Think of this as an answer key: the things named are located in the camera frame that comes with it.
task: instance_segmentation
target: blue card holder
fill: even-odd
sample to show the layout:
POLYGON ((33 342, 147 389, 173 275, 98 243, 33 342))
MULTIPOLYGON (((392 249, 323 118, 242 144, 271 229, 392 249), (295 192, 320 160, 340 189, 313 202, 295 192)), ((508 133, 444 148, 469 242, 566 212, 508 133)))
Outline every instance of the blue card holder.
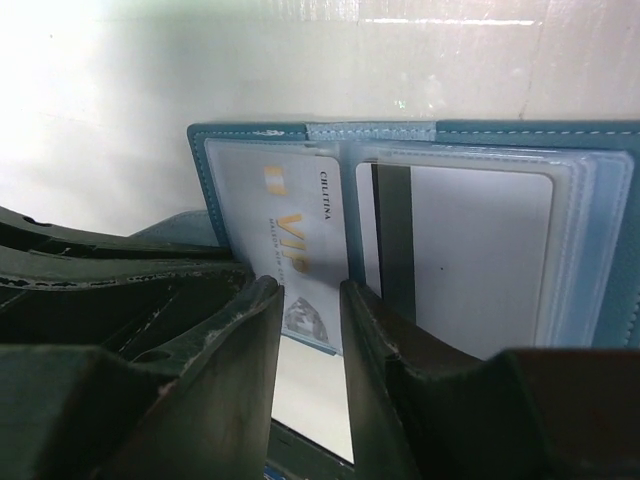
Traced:
MULTIPOLYGON (((338 145, 337 156, 347 219, 349 271, 352 278, 360 281, 365 280, 362 245, 358 241, 361 234, 358 222, 350 220, 358 219, 355 170, 363 161, 358 154, 362 151, 362 145, 371 148, 377 142, 382 150, 393 146, 397 151, 410 151, 413 148, 422 152, 421 155, 425 158, 437 154, 438 149, 454 149, 457 153, 462 152, 471 157, 475 155, 474 151, 485 156, 501 155, 501 152, 507 155, 508 151, 512 151, 511 154, 513 151, 553 151, 560 155, 563 152, 584 152, 585 155, 589 152, 605 152, 604 156, 607 156, 606 152, 611 152, 612 158, 617 152, 624 152, 629 159, 628 163, 616 158, 609 163, 586 161, 584 178, 591 175, 593 181, 589 183, 589 198, 584 201, 585 205, 589 205, 583 209, 587 213, 582 210, 582 213, 576 213, 578 217, 589 217, 586 220, 575 220, 576 229, 578 225, 582 229, 580 248, 581 251, 598 252, 603 246, 610 246, 612 258, 608 262, 606 259, 590 261, 598 255, 587 255, 584 261, 576 264, 575 271, 572 270, 576 280, 571 284, 571 302, 564 313, 568 323, 564 328, 568 329, 569 334, 575 333, 575 330, 580 329, 582 314, 597 308, 597 322, 594 320, 594 325, 586 330, 586 344, 597 347, 640 346, 640 327, 636 321, 640 304, 640 174, 638 168, 633 168, 640 159, 640 122, 196 124, 189 127, 188 138, 216 242, 220 245, 229 245, 229 238, 207 158, 207 141, 264 144, 265 148, 309 142, 338 145), (610 185, 616 185, 620 193, 611 195, 610 185), (621 217, 617 220, 616 212, 621 217), (601 230, 608 232, 606 239, 599 235, 601 230), (580 279, 589 275, 594 280, 581 284, 580 279), (594 301, 590 292, 596 287, 602 291, 602 298, 594 301)), ((574 230, 568 229, 568 234, 571 235, 574 230)), ((571 340, 565 344, 585 345, 571 340)))

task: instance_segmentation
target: gold vip lettering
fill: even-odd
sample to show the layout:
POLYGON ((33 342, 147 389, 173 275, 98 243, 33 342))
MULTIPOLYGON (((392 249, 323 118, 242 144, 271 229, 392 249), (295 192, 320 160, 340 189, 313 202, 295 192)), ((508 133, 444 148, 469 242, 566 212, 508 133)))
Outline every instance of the gold vip lettering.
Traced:
POLYGON ((297 222, 302 221, 302 215, 297 213, 295 215, 289 215, 286 217, 280 217, 276 223, 278 227, 289 233, 295 238, 280 238, 280 245, 287 247, 290 250, 283 250, 282 255, 291 260, 291 265, 300 273, 307 273, 310 268, 309 257, 305 255, 304 251, 307 250, 307 246, 304 243, 304 232, 296 228, 297 222))

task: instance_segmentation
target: white card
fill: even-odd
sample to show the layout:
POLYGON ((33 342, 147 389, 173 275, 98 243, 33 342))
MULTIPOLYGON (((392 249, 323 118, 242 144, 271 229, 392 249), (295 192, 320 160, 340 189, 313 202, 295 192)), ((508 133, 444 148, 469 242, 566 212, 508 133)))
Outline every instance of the white card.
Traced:
POLYGON ((338 162, 214 142, 207 153, 234 254, 285 286, 283 328, 342 352, 349 272, 338 162))
MULTIPOLYGON (((398 188, 411 191, 411 231, 404 231, 406 225, 393 229, 395 237, 378 231, 374 210, 383 202, 397 202, 398 195, 376 200, 372 165, 359 165, 367 283, 379 289, 385 301, 388 282, 413 288, 417 325, 479 358, 507 347, 533 345, 551 218, 551 180, 521 172, 386 168, 410 169, 410 181, 398 188), (387 268, 381 280, 380 243, 385 240, 379 242, 378 236, 393 242, 403 234, 413 235, 413 272, 403 270, 403 277, 398 277, 387 268)), ((386 264, 393 264, 393 259, 386 259, 386 264)))

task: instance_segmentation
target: wallet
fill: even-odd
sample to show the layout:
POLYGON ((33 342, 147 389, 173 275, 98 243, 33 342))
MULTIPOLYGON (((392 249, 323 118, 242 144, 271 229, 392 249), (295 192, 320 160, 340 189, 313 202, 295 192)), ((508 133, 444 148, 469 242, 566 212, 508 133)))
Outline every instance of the wallet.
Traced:
POLYGON ((188 138, 207 243, 285 286, 291 338, 341 354, 352 279, 478 358, 640 346, 640 121, 195 124, 188 138))

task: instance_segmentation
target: card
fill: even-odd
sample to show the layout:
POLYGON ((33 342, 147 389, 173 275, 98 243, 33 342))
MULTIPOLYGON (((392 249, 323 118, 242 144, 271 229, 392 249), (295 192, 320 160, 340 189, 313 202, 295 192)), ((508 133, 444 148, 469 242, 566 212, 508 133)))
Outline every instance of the card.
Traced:
POLYGON ((545 175, 363 163, 367 284, 479 358, 535 340, 551 219, 545 175))
POLYGON ((234 254, 285 286, 283 330, 342 352, 339 287, 349 272, 337 160, 206 148, 234 254))

